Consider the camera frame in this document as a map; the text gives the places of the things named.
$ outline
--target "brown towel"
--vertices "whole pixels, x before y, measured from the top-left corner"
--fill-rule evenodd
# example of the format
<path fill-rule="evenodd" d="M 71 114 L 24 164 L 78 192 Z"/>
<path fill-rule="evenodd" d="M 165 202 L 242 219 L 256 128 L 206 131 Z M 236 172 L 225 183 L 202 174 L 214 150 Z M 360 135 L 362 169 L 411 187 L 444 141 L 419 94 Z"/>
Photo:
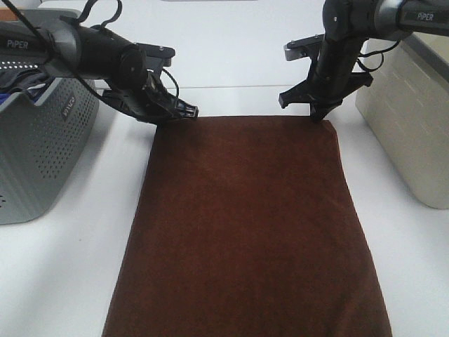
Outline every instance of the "brown towel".
<path fill-rule="evenodd" d="M 391 336 L 331 124 L 158 128 L 104 336 Z"/>

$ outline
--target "basket label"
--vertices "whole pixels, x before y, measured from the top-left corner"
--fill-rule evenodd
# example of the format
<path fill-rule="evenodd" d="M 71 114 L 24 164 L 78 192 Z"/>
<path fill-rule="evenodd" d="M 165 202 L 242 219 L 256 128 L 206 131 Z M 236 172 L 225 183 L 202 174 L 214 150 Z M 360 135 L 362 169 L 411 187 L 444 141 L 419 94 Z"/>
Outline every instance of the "basket label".
<path fill-rule="evenodd" d="M 62 119 L 67 121 L 70 113 L 72 112 L 72 110 L 75 106 L 75 103 L 76 103 L 76 98 L 72 91 L 69 95 L 69 98 L 67 99 L 67 102 L 64 104 L 63 109 L 61 110 Z"/>

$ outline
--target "robotic arm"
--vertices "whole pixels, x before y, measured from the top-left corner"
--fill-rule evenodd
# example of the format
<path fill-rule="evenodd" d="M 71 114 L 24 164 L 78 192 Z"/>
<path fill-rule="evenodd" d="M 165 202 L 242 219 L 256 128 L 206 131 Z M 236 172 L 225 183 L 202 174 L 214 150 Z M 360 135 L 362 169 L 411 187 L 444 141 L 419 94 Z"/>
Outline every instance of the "robotic arm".
<path fill-rule="evenodd" d="M 307 79 L 281 93 L 282 108 L 309 103 L 312 120 L 322 120 L 343 99 L 373 78 L 352 72 L 369 38 L 399 41 L 412 32 L 449 36 L 447 0 L 326 0 L 326 33 L 292 41 L 284 47 L 287 61 L 310 57 Z"/>
<path fill-rule="evenodd" d="M 179 99 L 178 93 L 170 94 L 160 80 L 175 51 L 134 44 L 108 30 L 106 24 L 121 11 L 120 1 L 115 18 L 93 27 L 81 26 L 95 2 L 89 0 L 79 18 L 61 17 L 37 28 L 0 22 L 0 54 L 17 64 L 39 65 L 54 77 L 76 77 L 83 84 L 83 79 L 104 79 L 111 90 L 103 93 L 101 101 L 139 121 L 161 124 L 196 118 L 198 108 Z"/>

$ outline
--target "white tabletop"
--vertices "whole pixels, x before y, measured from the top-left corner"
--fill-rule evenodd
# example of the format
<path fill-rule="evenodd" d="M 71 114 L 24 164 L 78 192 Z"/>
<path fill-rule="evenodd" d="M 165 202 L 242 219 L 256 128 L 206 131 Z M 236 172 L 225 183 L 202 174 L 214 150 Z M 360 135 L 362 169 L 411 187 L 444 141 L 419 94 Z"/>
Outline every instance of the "white tabletop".
<path fill-rule="evenodd" d="M 316 2 L 127 0 L 111 29 L 133 41 L 175 47 L 172 71 L 184 88 L 181 97 L 199 105 L 201 116 L 305 115 L 307 106 L 282 110 L 277 103 L 309 64 L 286 62 L 282 46 L 322 32 L 322 4 Z M 115 3 L 95 5 L 98 19 L 88 25 L 110 16 L 102 6 Z M 230 50 L 233 41 L 239 48 Z M 449 211 L 427 208 L 411 195 L 355 108 L 354 95 L 329 120 L 394 336 L 446 337 Z M 0 227 L 0 336 L 101 336 L 154 132 L 101 105 L 52 209 L 29 223 Z"/>

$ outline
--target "perforated basket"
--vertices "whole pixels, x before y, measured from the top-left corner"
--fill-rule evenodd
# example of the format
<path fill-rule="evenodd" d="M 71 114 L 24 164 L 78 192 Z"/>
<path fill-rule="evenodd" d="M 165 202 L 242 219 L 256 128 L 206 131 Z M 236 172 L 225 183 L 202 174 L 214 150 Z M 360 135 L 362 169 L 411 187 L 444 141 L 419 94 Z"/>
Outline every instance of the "perforated basket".
<path fill-rule="evenodd" d="M 36 103 L 14 93 L 0 105 L 0 224 L 28 221 L 51 207 L 97 112 L 98 100 L 75 79 L 55 79 Z"/>

